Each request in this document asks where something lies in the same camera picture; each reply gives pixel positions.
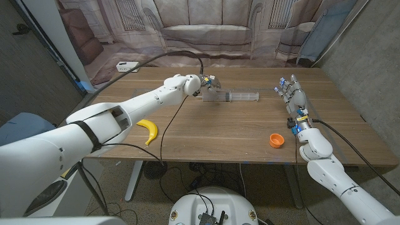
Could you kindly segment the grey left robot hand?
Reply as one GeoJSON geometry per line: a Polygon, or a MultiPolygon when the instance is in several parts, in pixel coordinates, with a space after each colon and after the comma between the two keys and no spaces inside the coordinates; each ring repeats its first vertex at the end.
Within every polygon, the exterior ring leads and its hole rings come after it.
{"type": "Polygon", "coordinates": [[[214,75],[201,74],[200,75],[201,88],[203,93],[216,94],[221,89],[219,79],[214,75]]]}

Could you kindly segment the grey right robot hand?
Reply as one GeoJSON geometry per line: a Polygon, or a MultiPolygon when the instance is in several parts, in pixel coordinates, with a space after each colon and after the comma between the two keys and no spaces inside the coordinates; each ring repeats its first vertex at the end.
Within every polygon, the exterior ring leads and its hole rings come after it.
{"type": "Polygon", "coordinates": [[[279,80],[279,86],[274,91],[282,98],[286,104],[286,110],[290,115],[288,128],[295,134],[303,130],[312,128],[307,106],[306,93],[302,89],[295,75],[291,75],[290,81],[283,77],[279,80]]]}

